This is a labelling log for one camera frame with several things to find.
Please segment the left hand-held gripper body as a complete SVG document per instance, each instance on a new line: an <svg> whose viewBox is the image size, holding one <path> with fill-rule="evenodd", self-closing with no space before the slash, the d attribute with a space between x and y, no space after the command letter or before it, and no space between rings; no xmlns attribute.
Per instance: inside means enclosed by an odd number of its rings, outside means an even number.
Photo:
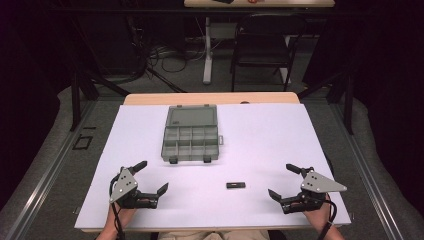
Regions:
<svg viewBox="0 0 424 240"><path fill-rule="evenodd" d="M123 209L156 209L159 194L142 193L138 190L138 182L134 175L143 169L143 166L125 168L111 181L109 203L118 204Z"/></svg>

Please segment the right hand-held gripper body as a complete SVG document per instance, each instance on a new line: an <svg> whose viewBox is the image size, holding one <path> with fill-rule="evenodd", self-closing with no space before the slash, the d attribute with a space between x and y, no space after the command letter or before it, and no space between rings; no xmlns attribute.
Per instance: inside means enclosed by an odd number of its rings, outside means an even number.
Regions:
<svg viewBox="0 0 424 240"><path fill-rule="evenodd" d="M347 187L316 172L313 167L301 168L301 192L280 202L285 214L314 211L321 208L329 192L343 192Z"/></svg>

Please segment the grey plastic compartment box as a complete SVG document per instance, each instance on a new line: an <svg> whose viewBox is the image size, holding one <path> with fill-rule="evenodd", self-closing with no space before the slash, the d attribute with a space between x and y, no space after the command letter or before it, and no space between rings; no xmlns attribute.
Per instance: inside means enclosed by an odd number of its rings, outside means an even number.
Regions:
<svg viewBox="0 0 424 240"><path fill-rule="evenodd" d="M161 149L164 161L211 163L218 159L221 144L216 105L169 107Z"/></svg>

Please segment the person's left hand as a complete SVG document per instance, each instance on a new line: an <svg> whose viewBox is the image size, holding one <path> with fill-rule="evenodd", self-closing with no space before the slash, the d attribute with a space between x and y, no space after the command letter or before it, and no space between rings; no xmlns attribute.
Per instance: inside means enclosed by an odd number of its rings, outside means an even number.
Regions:
<svg viewBox="0 0 424 240"><path fill-rule="evenodd" d="M136 209L122 209L117 203L113 203L109 206L104 228L114 227L116 229L117 221L120 221L121 227L125 228L132 221L136 212Z"/></svg>

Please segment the person's right hand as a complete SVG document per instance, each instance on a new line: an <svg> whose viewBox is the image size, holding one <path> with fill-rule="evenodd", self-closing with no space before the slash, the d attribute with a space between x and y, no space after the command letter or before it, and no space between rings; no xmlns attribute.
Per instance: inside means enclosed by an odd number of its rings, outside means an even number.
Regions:
<svg viewBox="0 0 424 240"><path fill-rule="evenodd" d="M324 227L329 223L330 214L330 203L323 203L321 208L318 210L304 212L307 220L318 233L321 233Z"/></svg>

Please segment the person's beige pants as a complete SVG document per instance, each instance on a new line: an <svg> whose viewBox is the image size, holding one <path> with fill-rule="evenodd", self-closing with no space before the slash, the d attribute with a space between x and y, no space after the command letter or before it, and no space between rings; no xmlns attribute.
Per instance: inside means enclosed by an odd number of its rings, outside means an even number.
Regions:
<svg viewBox="0 0 424 240"><path fill-rule="evenodd" d="M267 230L182 231L158 234L158 240L270 240Z"/></svg>

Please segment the black metal stand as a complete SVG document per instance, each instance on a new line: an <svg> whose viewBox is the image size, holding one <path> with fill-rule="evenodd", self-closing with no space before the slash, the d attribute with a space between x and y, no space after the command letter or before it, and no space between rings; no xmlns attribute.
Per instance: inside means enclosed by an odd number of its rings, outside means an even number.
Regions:
<svg viewBox="0 0 424 240"><path fill-rule="evenodd" d="M297 96L299 99L303 99L327 84L331 84L330 91L326 97L328 103L338 103L341 97L344 97L343 125L348 133L353 135L352 114L354 79L350 73L338 72L331 77L320 81L318 84L301 91L297 94Z"/></svg>
<svg viewBox="0 0 424 240"><path fill-rule="evenodd" d="M99 98L99 92L95 87L95 83L105 86L106 88L126 97L129 91L110 82L98 73L91 70L76 71L71 78L71 98L72 98L72 125L70 130L74 131L81 123L81 103L80 94L83 93L89 101L96 101Z"/></svg>

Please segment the black tripod leg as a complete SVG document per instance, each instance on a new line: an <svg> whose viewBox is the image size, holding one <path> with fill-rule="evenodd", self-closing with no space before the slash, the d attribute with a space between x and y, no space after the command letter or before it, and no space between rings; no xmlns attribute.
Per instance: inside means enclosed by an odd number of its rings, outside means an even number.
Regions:
<svg viewBox="0 0 424 240"><path fill-rule="evenodd" d="M183 90L182 88L178 87L168 79L166 79L164 76L156 72L154 69L147 67L146 71L151 73L153 76L157 77L160 81L162 81L164 84L166 84L171 90L173 90L175 93L187 93L187 91Z"/></svg>

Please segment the black folding chair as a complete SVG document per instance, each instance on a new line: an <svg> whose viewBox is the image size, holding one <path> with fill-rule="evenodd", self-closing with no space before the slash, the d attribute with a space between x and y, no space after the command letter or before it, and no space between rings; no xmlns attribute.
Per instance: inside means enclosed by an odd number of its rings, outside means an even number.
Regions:
<svg viewBox="0 0 424 240"><path fill-rule="evenodd" d="M283 90L288 88L299 39L306 31L306 20L295 14L254 13L243 17L236 25L231 59L231 90L238 84L237 67L272 68L281 77Z"/></svg>

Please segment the white desk leg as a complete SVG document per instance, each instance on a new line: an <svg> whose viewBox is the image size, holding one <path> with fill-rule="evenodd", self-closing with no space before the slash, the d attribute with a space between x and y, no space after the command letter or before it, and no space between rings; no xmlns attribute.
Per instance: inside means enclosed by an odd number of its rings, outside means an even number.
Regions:
<svg viewBox="0 0 424 240"><path fill-rule="evenodd" d="M210 34L210 18L205 18L205 64L203 73L203 83L209 85L212 80L212 51L211 51L211 34Z"/></svg>

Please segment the aluminium floor rail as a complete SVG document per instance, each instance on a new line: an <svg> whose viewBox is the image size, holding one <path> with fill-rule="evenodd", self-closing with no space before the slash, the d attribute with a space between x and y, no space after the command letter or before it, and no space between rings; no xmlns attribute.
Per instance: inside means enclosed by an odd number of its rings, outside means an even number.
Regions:
<svg viewBox="0 0 424 240"><path fill-rule="evenodd" d="M371 170L367 164L367 161L353 135L351 135L344 125L343 113L337 104L329 105L336 122L347 140L349 148L353 152L353 160L356 166L357 172L360 175L360 179L367 191L370 201L374 207L374 210L382 224L382 227L388 237L388 240L404 240L392 212L384 199L382 192L380 191L375 178L373 177Z"/></svg>
<svg viewBox="0 0 424 240"><path fill-rule="evenodd" d="M74 227L102 146L96 135L95 102L83 108L82 122L70 132L59 113L21 184L0 211L0 240L90 240Z"/></svg>

